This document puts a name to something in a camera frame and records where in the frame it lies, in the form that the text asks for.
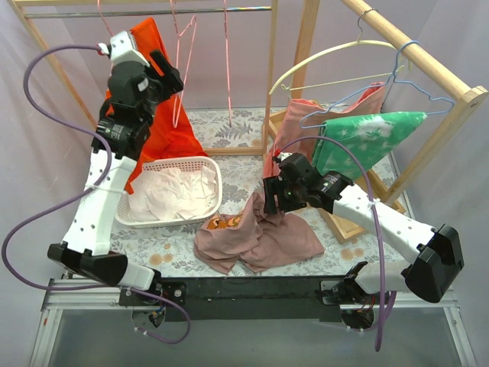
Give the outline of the dusty pink t shirt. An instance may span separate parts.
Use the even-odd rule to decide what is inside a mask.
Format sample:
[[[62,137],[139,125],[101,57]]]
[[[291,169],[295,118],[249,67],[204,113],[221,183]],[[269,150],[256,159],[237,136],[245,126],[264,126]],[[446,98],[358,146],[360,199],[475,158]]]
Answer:
[[[295,214],[266,214],[264,195],[254,192],[238,214],[215,214],[196,232],[194,255],[228,274],[238,261],[254,273],[320,256],[324,247]]]

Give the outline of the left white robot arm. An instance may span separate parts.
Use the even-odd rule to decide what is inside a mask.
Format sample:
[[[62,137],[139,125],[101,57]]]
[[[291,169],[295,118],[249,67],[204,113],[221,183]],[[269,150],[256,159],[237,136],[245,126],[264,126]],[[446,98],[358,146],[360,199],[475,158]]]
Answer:
[[[112,223],[133,173],[159,104],[183,89],[177,69],[160,50],[149,61],[114,63],[108,80],[110,96],[99,112],[92,141],[84,196],[63,241],[50,245],[47,256],[75,274],[109,286],[131,287],[145,305],[163,295],[161,274],[111,251]]]

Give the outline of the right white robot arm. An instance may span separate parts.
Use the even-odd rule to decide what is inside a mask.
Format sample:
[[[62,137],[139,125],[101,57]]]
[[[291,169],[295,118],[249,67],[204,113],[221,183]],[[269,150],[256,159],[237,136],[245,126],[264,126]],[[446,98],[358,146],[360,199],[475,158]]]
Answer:
[[[384,203],[370,200],[351,179],[336,171],[314,168],[303,154],[279,155],[277,176],[266,177],[264,212],[276,214],[311,206],[353,222],[382,239],[402,256],[383,270],[366,261],[345,276],[345,293],[355,304],[373,294],[411,291],[438,303],[464,267],[458,232],[448,225],[435,229]]]

